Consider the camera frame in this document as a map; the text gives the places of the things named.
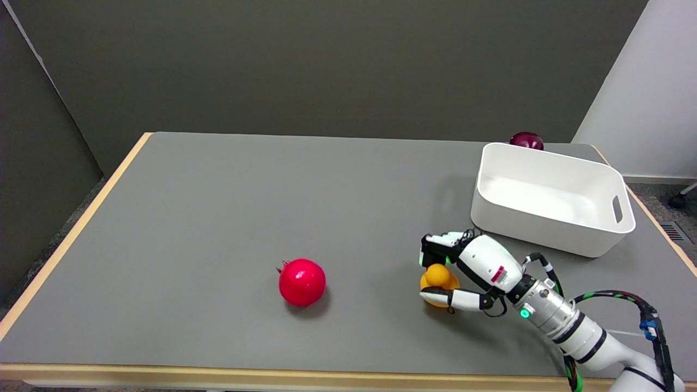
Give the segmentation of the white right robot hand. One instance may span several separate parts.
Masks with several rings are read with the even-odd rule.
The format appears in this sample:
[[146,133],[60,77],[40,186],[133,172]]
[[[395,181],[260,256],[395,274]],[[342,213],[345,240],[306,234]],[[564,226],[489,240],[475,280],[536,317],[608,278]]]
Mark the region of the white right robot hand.
[[520,263],[498,241],[473,229],[426,234],[421,239],[420,265],[455,265],[482,292],[448,289],[444,284],[428,283],[420,290],[429,303],[454,310],[488,314],[497,301],[518,303],[533,287],[535,278],[523,273]]

